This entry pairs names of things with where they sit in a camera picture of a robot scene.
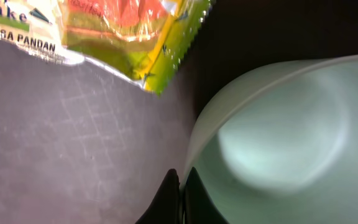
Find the bowl rim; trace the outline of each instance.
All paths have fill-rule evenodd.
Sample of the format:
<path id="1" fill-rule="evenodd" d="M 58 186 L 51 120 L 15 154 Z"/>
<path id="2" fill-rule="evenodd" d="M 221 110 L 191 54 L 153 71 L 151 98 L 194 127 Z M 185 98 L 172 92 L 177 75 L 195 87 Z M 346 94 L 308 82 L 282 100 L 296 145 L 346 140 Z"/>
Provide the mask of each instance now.
<path id="1" fill-rule="evenodd" d="M 223 94 L 223 91 L 227 88 L 229 88 L 229 86 L 233 83 L 235 83 L 236 81 L 238 81 L 238 79 L 242 78 L 244 76 L 244 74 L 240 75 L 239 77 L 235 78 L 233 81 L 229 82 L 226 86 L 224 86 L 223 88 L 221 88 L 208 102 L 208 104 L 204 107 L 204 109 L 202 110 L 202 112 L 200 113 L 200 115 L 198 116 L 198 119 L 195 123 L 195 126 L 193 128 L 193 131 L 191 133 L 190 136 L 190 143 L 188 146 L 188 151 L 187 151 L 187 157 L 186 157 L 186 164 L 185 164 L 185 172 L 184 172 L 184 181 L 182 181 L 183 184 L 181 184 L 181 188 L 184 187 L 185 182 L 187 180 L 188 174 L 190 173 L 191 168 L 194 166 L 195 162 L 198 160 L 198 158 L 200 157 L 201 153 L 204 151 L 204 148 L 206 147 L 207 143 L 210 142 L 210 140 L 212 140 L 212 138 L 216 135 L 216 133 L 219 131 L 219 129 L 229 120 L 231 119 L 236 113 L 238 113 L 240 110 L 242 110 L 243 108 L 245 108 L 249 103 L 253 102 L 254 100 L 256 100 L 257 98 L 263 96 L 264 94 L 266 94 L 268 91 L 273 90 L 274 88 L 277 88 L 281 85 L 284 85 L 288 82 L 291 82 L 299 77 L 301 77 L 302 75 L 306 75 L 307 73 L 322 69 L 322 68 L 326 68 L 326 67 L 330 67 L 333 65 L 339 65 L 339 64 L 343 64 L 343 63 L 347 63 L 347 62 L 357 62 L 358 61 L 358 55 L 351 55 L 351 56 L 345 56 L 345 57 L 339 57 L 339 58 L 326 58 L 326 59 L 312 59 L 312 60 L 294 60 L 294 61 L 289 61 L 289 62 L 277 62 L 277 63 L 272 63 L 272 64 L 268 64 L 268 65 L 264 65 L 258 68 L 255 68 L 253 70 L 250 70 L 248 72 L 245 72 L 244 74 L 256 71 L 258 69 L 261 68 L 265 68 L 268 66 L 272 66 L 272 65 L 278 65 L 278 64 L 283 64 L 283 63 L 292 63 L 292 62 L 309 62 L 308 65 L 305 66 L 301 66 L 300 68 L 296 68 L 294 69 L 294 71 L 289 72 L 288 74 L 283 75 L 282 77 L 267 83 L 266 85 L 263 85 L 261 88 L 257 89 L 256 91 L 254 91 L 252 94 L 250 94 L 249 96 L 247 96 L 246 98 L 242 98 L 240 101 L 238 101 L 236 103 L 236 105 L 232 108 L 230 108 L 228 110 L 228 113 L 224 114 L 224 116 L 220 119 L 216 119 L 213 125 L 213 129 L 209 130 L 208 134 L 204 134 L 204 138 L 203 139 L 195 139 L 195 132 L 197 132 L 196 128 L 200 124 L 199 120 L 200 117 L 202 117 L 205 113 L 206 108 L 208 108 L 208 106 L 210 105 L 210 103 L 212 101 L 214 101 L 214 99 L 216 99 L 216 97 L 220 94 Z"/>

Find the black object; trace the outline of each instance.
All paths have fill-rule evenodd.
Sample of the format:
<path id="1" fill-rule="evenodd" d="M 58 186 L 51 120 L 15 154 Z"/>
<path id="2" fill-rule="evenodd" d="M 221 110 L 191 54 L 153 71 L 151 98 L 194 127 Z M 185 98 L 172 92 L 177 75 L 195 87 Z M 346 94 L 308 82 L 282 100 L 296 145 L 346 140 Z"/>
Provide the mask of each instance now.
<path id="1" fill-rule="evenodd" d="M 184 198 L 186 224 L 228 223 L 212 203 L 194 167 L 187 178 Z"/>
<path id="2" fill-rule="evenodd" d="M 179 224 L 179 202 L 179 177 L 175 169 L 170 169 L 149 208 L 136 224 Z"/>
<path id="3" fill-rule="evenodd" d="M 186 224 L 228 223 L 213 205 L 194 167 L 188 176 L 182 203 Z M 136 224 L 179 224 L 183 215 L 180 211 L 179 178 L 176 170 L 170 169 L 150 207 Z"/>

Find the table surface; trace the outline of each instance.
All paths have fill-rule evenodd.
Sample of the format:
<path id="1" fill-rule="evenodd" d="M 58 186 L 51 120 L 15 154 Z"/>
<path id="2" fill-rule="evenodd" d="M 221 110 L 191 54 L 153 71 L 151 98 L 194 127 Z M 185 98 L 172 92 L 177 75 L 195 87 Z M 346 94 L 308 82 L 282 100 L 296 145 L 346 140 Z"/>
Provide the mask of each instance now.
<path id="1" fill-rule="evenodd" d="M 0 42 L 0 224 L 130 224 L 205 104 L 257 67 L 358 54 L 358 1 L 219 1 L 161 97 Z"/>

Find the gray surface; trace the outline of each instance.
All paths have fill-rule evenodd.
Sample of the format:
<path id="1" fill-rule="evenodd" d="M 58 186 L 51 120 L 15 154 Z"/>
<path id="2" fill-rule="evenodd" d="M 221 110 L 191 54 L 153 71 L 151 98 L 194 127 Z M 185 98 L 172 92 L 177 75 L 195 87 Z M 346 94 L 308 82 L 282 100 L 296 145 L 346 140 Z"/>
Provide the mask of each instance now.
<path id="1" fill-rule="evenodd" d="M 161 98 L 92 66 L 0 42 L 0 224 L 134 223 L 194 122 L 175 80 Z"/>

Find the plastic wrapper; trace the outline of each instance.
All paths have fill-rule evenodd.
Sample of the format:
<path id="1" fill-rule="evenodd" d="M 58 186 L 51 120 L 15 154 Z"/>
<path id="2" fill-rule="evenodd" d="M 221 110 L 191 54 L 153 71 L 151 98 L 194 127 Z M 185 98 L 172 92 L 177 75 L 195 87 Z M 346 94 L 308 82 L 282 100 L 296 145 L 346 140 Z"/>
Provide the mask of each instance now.
<path id="1" fill-rule="evenodd" d="M 0 40 L 161 93 L 210 8 L 209 0 L 0 0 Z"/>

